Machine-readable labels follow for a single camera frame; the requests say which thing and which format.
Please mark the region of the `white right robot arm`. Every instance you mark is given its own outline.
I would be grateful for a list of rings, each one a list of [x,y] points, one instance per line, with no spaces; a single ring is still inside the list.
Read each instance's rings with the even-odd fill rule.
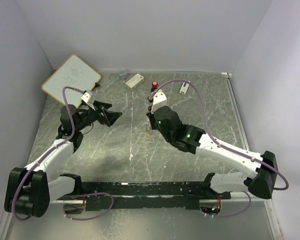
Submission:
[[[273,152],[247,151],[221,141],[217,145],[206,131],[194,125],[182,123],[178,114],[168,106],[146,113],[151,128],[158,130],[163,138],[181,152],[221,161],[236,169],[235,173],[208,174],[208,183],[202,193],[213,199],[219,193],[248,191],[253,196],[269,200],[272,198],[277,179],[278,165]]]

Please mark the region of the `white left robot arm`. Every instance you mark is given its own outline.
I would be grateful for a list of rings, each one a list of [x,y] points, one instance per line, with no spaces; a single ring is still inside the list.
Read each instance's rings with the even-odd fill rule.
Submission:
[[[70,104],[60,110],[60,126],[53,144],[37,160],[20,168],[15,167],[8,176],[4,210],[15,217],[25,215],[41,217],[51,202],[69,196],[79,199],[84,192],[79,175],[63,173],[51,180],[52,173],[74,154],[83,140],[84,128],[94,122],[111,127],[122,115],[111,111],[112,104],[94,101],[87,109]]]

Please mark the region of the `silver keyring with keys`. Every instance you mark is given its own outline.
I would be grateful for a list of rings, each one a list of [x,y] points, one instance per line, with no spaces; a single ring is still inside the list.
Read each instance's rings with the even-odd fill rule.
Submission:
[[[149,119],[146,122],[146,128],[145,128],[145,130],[146,130],[146,134],[147,133],[151,133],[151,131],[152,131],[152,126],[151,126],[151,122],[150,122]]]

